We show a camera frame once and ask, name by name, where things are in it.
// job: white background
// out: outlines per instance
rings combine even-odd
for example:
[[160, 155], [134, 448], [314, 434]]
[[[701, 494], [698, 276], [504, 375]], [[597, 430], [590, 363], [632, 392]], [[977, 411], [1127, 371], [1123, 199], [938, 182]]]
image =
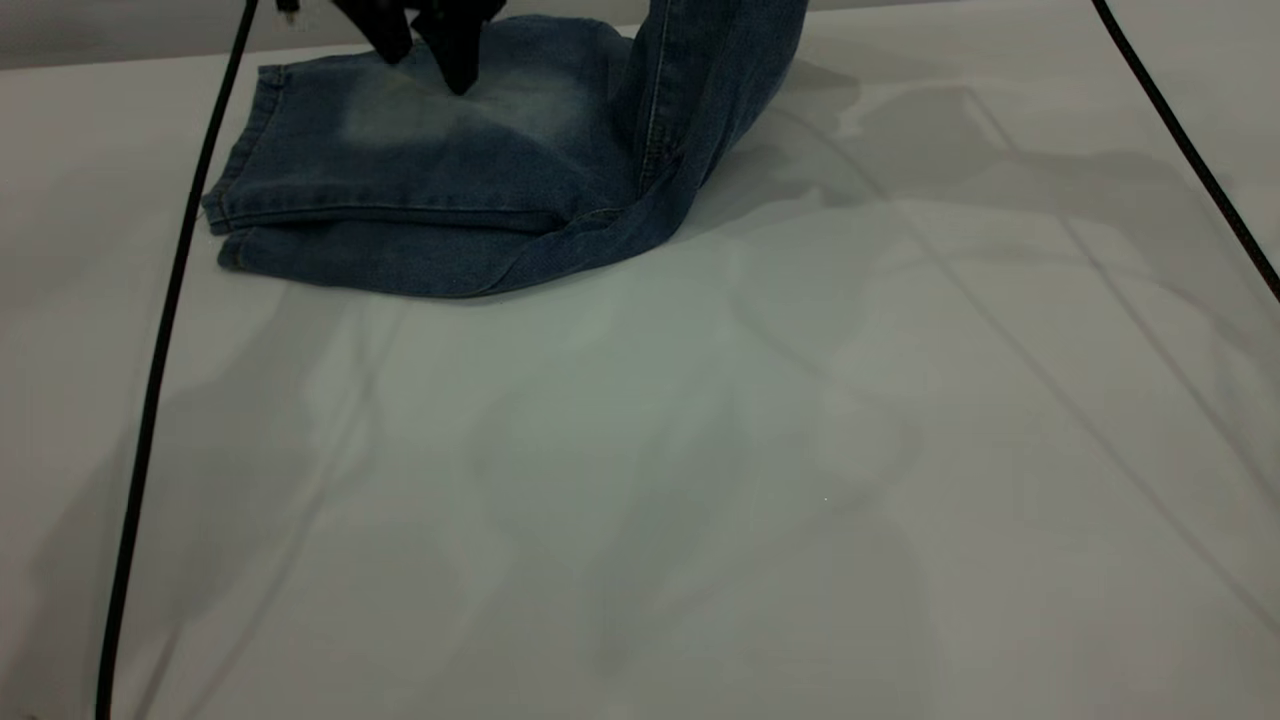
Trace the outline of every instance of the white background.
[[[815, 10], [920, 0], [812, 0]], [[241, 13], [237, 0], [0, 0], [0, 68], [102, 63], [224, 53]], [[358, 33], [328, 0], [302, 0], [298, 27], [278, 20], [261, 0], [252, 49], [357, 42]], [[639, 23], [648, 0], [509, 0], [507, 13], [594, 17]]]

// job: blue denim jeans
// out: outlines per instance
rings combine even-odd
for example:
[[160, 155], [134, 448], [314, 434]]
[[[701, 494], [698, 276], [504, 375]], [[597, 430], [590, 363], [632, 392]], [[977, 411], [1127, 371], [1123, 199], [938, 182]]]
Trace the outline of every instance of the blue denim jeans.
[[617, 263], [675, 233], [763, 111], [806, 0], [652, 0], [635, 40], [517, 17], [481, 37], [480, 79], [430, 51], [262, 67], [204, 199], [225, 268], [466, 297]]

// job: seam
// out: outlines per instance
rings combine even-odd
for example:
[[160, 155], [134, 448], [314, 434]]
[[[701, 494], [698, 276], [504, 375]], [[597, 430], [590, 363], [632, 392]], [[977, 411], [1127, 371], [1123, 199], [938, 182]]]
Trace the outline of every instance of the seam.
[[244, 163], [241, 165], [239, 172], [236, 173], [236, 177], [232, 178], [230, 184], [228, 184], [220, 193], [218, 193], [218, 209], [223, 211], [223, 219], [227, 223], [232, 222], [232, 217], [227, 211], [227, 205], [223, 201], [227, 199], [228, 195], [230, 195], [232, 190], [236, 187], [236, 183], [238, 183], [241, 178], [244, 177], [244, 170], [248, 169], [248, 161], [252, 160], [253, 154], [257, 152], [257, 146], [261, 145], [262, 136], [265, 136], [271, 129], [271, 123], [279, 114], [280, 106], [284, 105], [284, 88], [287, 85], [284, 65], [275, 67], [275, 79], [276, 83], [279, 85], [279, 90], [275, 91], [275, 97], [273, 99], [271, 102], [271, 111], [270, 114], [266, 115], [266, 119], [262, 122], [261, 132], [257, 133], [257, 136], [253, 138], [253, 145], [251, 145], [250, 149], [244, 152]]
[[[371, 202], [356, 202], [356, 204], [343, 204], [343, 205], [300, 205], [297, 208], [289, 208], [287, 210], [261, 210], [255, 213], [239, 213], [236, 215], [227, 215], [228, 223], [252, 220], [256, 218], [273, 218], [278, 215], [293, 215], [296, 213], [315, 213], [320, 210], [396, 210], [396, 211], [429, 211], [429, 213], [457, 213], [457, 214], [500, 214], [500, 215], [544, 215], [554, 220], [562, 220], [562, 217], [552, 210], [516, 210], [516, 209], [503, 209], [503, 208], [440, 208], [436, 205], [375, 205]], [[594, 213], [603, 213], [604, 210], [591, 210], [586, 215]]]
[[645, 179], [653, 173], [653, 131], [658, 120], [658, 101], [663, 96], [662, 72], [667, 61], [667, 28], [671, 27], [671, 5], [676, 0], [667, 0], [662, 10], [662, 37], [658, 41], [658, 68], [654, 72], [653, 101], [649, 105], [649, 127], [645, 128], [644, 163], [640, 168], [640, 188], [644, 191]]

